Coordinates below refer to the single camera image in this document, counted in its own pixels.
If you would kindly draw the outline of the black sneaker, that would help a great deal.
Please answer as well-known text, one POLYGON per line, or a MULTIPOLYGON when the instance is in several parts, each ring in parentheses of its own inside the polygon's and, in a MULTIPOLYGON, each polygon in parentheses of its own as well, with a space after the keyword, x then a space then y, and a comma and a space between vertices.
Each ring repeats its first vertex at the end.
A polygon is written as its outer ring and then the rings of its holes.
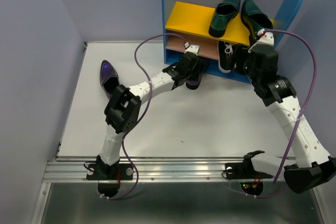
POLYGON ((219 70, 223 73, 230 73, 233 69, 234 45, 228 42, 219 41, 217 50, 219 70))

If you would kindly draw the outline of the purple loafer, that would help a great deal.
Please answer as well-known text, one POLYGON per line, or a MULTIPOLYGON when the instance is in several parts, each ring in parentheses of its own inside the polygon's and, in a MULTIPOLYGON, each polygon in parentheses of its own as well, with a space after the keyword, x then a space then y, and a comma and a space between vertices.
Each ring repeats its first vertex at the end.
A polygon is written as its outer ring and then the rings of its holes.
POLYGON ((108 99, 111 99, 113 92, 120 85, 117 71, 107 60, 103 60, 100 66, 100 85, 108 99))
POLYGON ((191 79, 186 81, 186 87, 190 90, 196 90, 200 86, 202 77, 208 69, 210 60, 208 58, 201 58, 201 60, 202 60, 202 66, 201 66, 199 73, 196 76, 191 77, 191 79))

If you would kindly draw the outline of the green loafer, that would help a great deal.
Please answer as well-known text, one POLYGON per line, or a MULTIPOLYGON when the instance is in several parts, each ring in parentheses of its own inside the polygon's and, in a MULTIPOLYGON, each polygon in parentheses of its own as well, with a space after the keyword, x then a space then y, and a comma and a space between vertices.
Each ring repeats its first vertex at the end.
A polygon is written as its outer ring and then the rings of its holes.
POLYGON ((241 7, 241 21, 249 31, 249 43, 252 46, 259 38, 261 29, 273 29, 273 23, 253 0, 244 0, 241 7))
POLYGON ((215 38, 225 34, 228 23, 236 17, 241 0, 223 0, 215 8, 209 25, 208 33, 215 38))

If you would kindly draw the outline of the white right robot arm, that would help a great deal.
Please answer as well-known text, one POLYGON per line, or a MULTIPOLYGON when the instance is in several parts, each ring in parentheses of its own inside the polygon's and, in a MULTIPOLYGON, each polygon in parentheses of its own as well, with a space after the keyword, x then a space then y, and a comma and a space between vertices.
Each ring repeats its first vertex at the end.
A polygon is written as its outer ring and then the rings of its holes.
POLYGON ((248 77, 254 92, 275 117, 295 158, 249 152, 243 161, 226 167, 226 179, 279 178, 296 194, 330 181, 335 176, 335 158, 322 146, 302 114, 297 93, 288 78, 277 73, 278 52, 269 45, 237 50, 236 70, 248 77))

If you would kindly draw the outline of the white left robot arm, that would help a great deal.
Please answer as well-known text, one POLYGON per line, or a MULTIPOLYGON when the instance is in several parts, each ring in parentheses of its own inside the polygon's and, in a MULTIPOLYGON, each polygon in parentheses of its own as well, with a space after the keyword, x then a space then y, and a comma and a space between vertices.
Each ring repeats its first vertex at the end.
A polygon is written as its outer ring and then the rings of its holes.
POLYGON ((143 83, 125 87, 118 86, 108 102, 106 116, 106 136, 96 161, 87 167, 87 180, 130 180, 125 171, 129 165, 119 165, 120 149, 124 137, 134 129, 139 121, 141 106, 164 92, 187 85, 197 89, 209 60, 192 52, 186 52, 178 62, 164 68, 156 76, 143 83))

